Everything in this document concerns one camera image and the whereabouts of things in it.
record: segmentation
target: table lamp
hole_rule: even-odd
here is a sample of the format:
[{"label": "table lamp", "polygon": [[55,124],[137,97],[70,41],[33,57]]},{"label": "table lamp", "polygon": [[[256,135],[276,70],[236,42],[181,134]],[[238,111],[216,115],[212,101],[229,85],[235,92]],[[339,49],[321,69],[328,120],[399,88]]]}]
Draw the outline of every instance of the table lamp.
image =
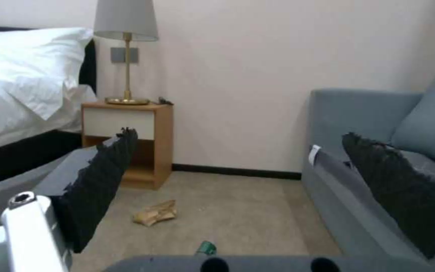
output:
[{"label": "table lamp", "polygon": [[123,97],[107,97],[108,104],[146,105],[148,99],[133,98],[130,90],[130,42],[159,39],[152,0],[99,0],[95,36],[125,41],[126,81]]}]

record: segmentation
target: hole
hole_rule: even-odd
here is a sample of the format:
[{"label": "hole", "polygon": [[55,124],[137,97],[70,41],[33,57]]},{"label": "hole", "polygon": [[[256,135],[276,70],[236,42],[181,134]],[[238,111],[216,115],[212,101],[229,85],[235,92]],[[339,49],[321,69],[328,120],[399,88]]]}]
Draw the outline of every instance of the hole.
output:
[{"label": "hole", "polygon": [[312,272],[340,272],[340,268],[329,259],[317,258],[311,262]]},{"label": "hole", "polygon": [[22,195],[19,195],[19,196],[15,197],[15,198],[14,198],[14,201],[15,201],[16,203],[20,203],[20,202],[25,201],[25,200],[28,199],[28,198],[29,198],[29,195],[28,195],[27,193],[23,193]]},{"label": "hole", "polygon": [[202,264],[201,272],[229,272],[229,267],[225,260],[211,258]]}]

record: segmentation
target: white bedsheet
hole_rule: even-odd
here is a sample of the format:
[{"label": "white bedsheet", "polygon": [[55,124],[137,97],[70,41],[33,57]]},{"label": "white bedsheet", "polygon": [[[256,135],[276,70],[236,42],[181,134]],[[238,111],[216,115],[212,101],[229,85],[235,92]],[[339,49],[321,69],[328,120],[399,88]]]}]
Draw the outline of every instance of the white bedsheet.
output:
[{"label": "white bedsheet", "polygon": [[96,100],[90,86],[80,85],[67,90],[62,107],[44,120],[0,88],[0,146],[53,129],[75,131],[81,122],[81,104]]}]

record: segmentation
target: white label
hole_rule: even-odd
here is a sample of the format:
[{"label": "white label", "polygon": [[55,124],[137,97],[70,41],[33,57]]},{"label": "white label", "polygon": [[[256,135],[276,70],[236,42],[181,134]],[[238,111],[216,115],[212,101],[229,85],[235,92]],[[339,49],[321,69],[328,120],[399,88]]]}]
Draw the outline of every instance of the white label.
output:
[{"label": "white label", "polygon": [[318,154],[318,151],[320,151],[321,147],[318,145],[314,145],[311,148],[310,154],[309,154],[309,162],[312,166],[315,165],[316,155]]}]

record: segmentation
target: bedside table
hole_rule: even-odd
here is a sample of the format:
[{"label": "bedside table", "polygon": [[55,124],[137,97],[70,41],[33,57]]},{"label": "bedside table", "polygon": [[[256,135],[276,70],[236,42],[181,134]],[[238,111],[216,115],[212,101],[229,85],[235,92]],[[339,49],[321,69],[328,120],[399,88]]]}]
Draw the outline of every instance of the bedside table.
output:
[{"label": "bedside table", "polygon": [[110,105],[104,102],[82,104],[82,144],[94,146],[134,128],[137,147],[122,186],[159,189],[171,174],[174,114],[171,105]]}]

